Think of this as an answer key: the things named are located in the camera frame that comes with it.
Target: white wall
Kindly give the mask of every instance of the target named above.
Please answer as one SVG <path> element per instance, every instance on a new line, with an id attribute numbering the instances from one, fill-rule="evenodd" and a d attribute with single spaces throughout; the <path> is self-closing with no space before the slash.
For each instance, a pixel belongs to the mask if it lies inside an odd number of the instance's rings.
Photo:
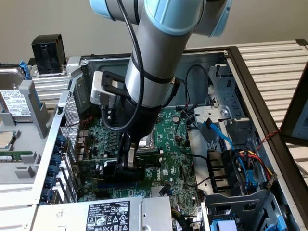
<path id="1" fill-rule="evenodd" d="M 308 40 L 308 0 L 233 0 L 220 38 L 193 35 L 187 47 Z M 33 57 L 37 35 L 61 33 L 67 56 L 131 51 L 122 22 L 95 15 L 88 0 L 0 0 L 0 62 Z"/>

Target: warning label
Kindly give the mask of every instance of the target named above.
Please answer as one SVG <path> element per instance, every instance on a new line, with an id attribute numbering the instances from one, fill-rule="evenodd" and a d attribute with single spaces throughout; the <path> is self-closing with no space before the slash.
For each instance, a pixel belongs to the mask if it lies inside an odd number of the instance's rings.
<path id="1" fill-rule="evenodd" d="M 129 201 L 89 205 L 86 231 L 129 231 Z"/>
<path id="2" fill-rule="evenodd" d="M 12 116 L 30 116 L 26 100 L 19 90 L 1 90 L 0 92 Z"/>

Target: hard drive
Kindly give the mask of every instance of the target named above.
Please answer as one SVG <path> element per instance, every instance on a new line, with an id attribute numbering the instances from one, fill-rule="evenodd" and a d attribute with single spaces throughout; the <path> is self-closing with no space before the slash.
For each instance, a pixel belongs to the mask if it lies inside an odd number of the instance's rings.
<path id="1" fill-rule="evenodd" d="M 30 122 L 31 114 L 19 86 L 25 79 L 19 65 L 0 66 L 0 102 L 4 112 L 10 112 L 16 122 Z"/>

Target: power supply label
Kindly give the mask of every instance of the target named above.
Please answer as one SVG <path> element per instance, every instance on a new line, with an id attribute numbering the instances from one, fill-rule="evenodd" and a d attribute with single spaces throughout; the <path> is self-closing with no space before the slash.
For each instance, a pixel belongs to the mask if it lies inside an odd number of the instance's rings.
<path id="1" fill-rule="evenodd" d="M 129 201 L 89 205 L 86 231 L 129 231 Z"/>

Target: blue clip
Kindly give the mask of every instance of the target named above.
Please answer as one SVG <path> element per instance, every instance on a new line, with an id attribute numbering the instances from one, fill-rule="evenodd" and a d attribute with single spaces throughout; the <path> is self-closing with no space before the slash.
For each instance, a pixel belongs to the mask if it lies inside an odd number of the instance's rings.
<path id="1" fill-rule="evenodd" d="M 25 62 L 24 62 L 24 60 L 22 60 L 21 62 L 20 62 L 20 64 L 19 64 L 19 66 L 22 68 L 22 70 L 24 71 L 24 73 L 25 73 L 25 76 L 26 76 L 26 79 L 32 79 L 32 77 L 31 77 L 31 75 L 30 75 L 30 71 L 29 71 L 29 68 L 28 68 L 28 64 L 26 64 Z"/>
<path id="2" fill-rule="evenodd" d="M 248 173 L 248 179 L 249 179 L 249 182 L 251 183 L 251 186 L 256 189 L 258 187 L 258 182 L 255 181 L 254 179 L 254 172 L 253 170 L 249 169 L 247 170 L 247 173 Z"/>
<path id="3" fill-rule="evenodd" d="M 270 224 L 265 231 L 286 231 L 287 225 L 282 216 L 277 217 L 277 224 Z"/>

